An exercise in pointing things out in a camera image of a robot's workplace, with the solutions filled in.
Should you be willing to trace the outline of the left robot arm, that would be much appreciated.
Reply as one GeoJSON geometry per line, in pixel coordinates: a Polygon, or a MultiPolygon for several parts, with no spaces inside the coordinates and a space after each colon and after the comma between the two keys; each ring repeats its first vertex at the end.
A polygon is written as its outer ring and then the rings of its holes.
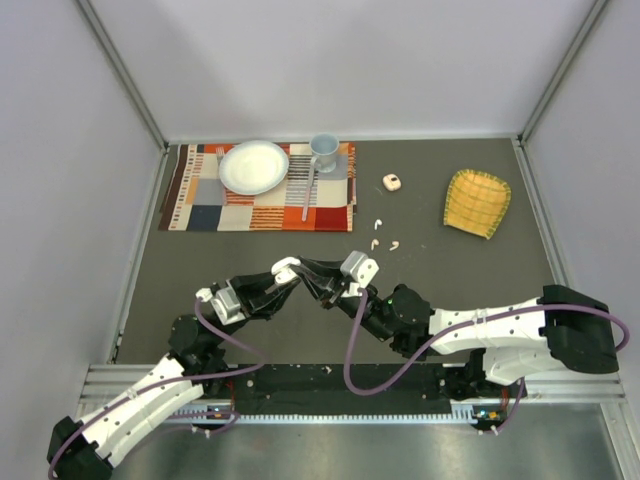
{"type": "Polygon", "coordinates": [[[264,367],[265,355],[232,335],[250,320],[271,318],[299,282],[285,266],[200,289],[194,313],[174,321],[169,352],[143,378],[101,408],[55,425],[49,478],[110,478],[136,445],[182,407],[264,367]]]}

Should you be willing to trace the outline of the white earbud case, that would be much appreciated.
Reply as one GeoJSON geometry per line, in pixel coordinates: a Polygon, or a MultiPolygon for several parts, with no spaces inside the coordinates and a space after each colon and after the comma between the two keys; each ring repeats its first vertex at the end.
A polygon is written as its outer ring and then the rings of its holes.
{"type": "Polygon", "coordinates": [[[295,269],[300,265],[301,261],[295,257],[286,257],[273,264],[271,274],[275,284],[278,286],[286,285],[297,280],[298,275],[295,269]]]}

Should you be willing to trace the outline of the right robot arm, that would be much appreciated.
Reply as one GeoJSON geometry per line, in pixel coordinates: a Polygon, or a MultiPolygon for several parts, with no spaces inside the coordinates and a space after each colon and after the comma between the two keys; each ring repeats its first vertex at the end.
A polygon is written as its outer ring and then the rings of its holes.
{"type": "Polygon", "coordinates": [[[344,261],[300,258],[292,271],[326,309],[338,308],[408,363],[467,351],[461,368],[472,395],[487,396],[531,374],[568,370],[603,375],[619,369],[620,344],[606,304],[563,285],[503,307],[434,308],[404,284],[385,298],[372,280],[379,267],[362,252],[344,261]]]}

